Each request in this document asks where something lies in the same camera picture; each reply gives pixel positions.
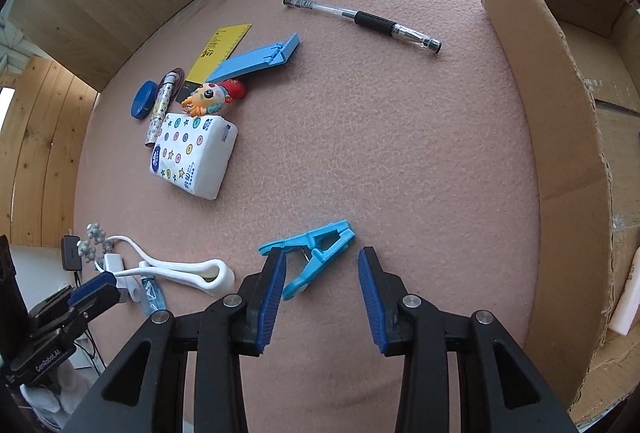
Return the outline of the white gloved hand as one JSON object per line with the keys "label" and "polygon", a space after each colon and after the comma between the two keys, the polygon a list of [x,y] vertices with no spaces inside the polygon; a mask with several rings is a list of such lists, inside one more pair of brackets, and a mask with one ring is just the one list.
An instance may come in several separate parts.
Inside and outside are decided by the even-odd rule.
{"label": "white gloved hand", "polygon": [[91,387],[70,361],[53,372],[53,385],[22,384],[20,391],[38,420],[51,432],[61,432]]}

